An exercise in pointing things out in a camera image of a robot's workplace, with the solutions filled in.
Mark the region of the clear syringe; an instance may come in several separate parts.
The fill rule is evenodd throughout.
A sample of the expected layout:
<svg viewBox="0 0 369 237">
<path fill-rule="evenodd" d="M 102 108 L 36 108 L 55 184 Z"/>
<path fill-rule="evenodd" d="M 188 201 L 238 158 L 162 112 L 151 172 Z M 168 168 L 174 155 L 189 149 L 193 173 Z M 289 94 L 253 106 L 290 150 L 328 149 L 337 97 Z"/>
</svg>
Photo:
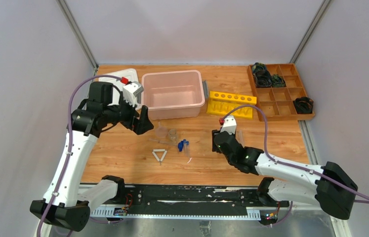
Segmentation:
<svg viewBox="0 0 369 237">
<path fill-rule="evenodd" d="M 177 144 L 174 143 L 174 142 L 161 141 L 161 140 L 157 140 L 157 139 L 148 139 L 148 140 L 149 141 L 156 142 L 156 143 L 159 143 L 159 144 L 165 144 L 165 145 L 173 146 L 173 147 L 176 147 L 177 146 Z"/>
</svg>

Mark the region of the small glass flask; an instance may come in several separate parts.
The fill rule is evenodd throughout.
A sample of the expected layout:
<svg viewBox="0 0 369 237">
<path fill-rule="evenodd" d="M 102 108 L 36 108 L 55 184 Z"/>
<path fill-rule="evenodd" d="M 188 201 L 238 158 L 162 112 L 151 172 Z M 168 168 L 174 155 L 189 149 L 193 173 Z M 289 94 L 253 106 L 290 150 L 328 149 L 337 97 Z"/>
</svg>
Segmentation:
<svg viewBox="0 0 369 237">
<path fill-rule="evenodd" d="M 168 131 L 168 138 L 173 143 L 178 143 L 178 141 L 179 141 L 179 133 L 177 132 L 176 129 L 170 129 Z"/>
</svg>

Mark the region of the blue capped tube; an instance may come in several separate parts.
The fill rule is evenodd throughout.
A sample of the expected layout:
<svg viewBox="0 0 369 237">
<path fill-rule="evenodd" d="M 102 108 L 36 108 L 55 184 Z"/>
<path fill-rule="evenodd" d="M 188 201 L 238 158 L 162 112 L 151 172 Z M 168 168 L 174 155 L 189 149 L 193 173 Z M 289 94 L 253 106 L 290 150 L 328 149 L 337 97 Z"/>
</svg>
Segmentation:
<svg viewBox="0 0 369 237">
<path fill-rule="evenodd" d="M 182 149 L 182 151 L 184 152 L 185 155 L 187 154 L 187 140 L 186 139 L 183 140 L 183 149 Z"/>
<path fill-rule="evenodd" d="M 190 158 L 191 158 L 191 155 L 190 155 L 190 146 L 189 146 L 189 141 L 186 141 L 186 142 L 185 142 L 184 150 L 185 150 L 185 154 L 186 154 L 186 156 L 188 157 L 188 159 L 190 159 Z"/>
</svg>

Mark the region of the blue clip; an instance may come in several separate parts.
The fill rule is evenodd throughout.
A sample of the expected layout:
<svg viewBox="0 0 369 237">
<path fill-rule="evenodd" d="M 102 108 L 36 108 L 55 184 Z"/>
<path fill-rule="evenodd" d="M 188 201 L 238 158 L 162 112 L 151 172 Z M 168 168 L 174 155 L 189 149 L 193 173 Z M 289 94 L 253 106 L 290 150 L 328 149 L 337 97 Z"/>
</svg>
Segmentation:
<svg viewBox="0 0 369 237">
<path fill-rule="evenodd" d="M 184 150 L 184 143 L 185 143 L 185 140 L 182 140 L 178 143 L 178 149 L 179 149 L 179 152 L 182 152 Z"/>
</svg>

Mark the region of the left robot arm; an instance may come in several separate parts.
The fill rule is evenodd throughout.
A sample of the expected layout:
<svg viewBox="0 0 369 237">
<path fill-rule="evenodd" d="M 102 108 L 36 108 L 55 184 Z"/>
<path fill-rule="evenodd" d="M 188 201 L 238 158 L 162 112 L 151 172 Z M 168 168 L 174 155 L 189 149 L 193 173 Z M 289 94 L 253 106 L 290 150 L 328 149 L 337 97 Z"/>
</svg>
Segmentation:
<svg viewBox="0 0 369 237">
<path fill-rule="evenodd" d="M 77 109 L 68 112 L 66 143 L 56 173 L 41 200 L 34 200 L 30 212 L 42 223 L 81 231 L 91 212 L 104 202 L 122 203 L 126 198 L 124 179 L 112 175 L 79 193 L 81 178 L 101 133 L 121 124 L 137 135 L 153 129 L 148 107 L 141 105 L 143 86 L 121 80 L 122 88 L 95 81 Z"/>
</svg>

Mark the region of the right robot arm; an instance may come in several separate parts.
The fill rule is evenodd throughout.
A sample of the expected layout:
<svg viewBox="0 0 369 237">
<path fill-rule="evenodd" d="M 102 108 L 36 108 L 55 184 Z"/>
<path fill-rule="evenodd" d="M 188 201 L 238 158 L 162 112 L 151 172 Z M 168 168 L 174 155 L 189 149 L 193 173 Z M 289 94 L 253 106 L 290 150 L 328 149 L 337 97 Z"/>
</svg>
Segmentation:
<svg viewBox="0 0 369 237">
<path fill-rule="evenodd" d="M 242 173 L 262 175 L 257 189 L 258 202 L 270 206 L 278 201 L 295 201 L 319 206 L 332 217 L 350 218 L 355 194 L 329 181 L 329 178 L 357 191 L 358 186 L 336 163 L 324 166 L 297 163 L 268 156 L 265 151 L 242 146 L 228 132 L 212 131 L 213 151 Z"/>
</svg>

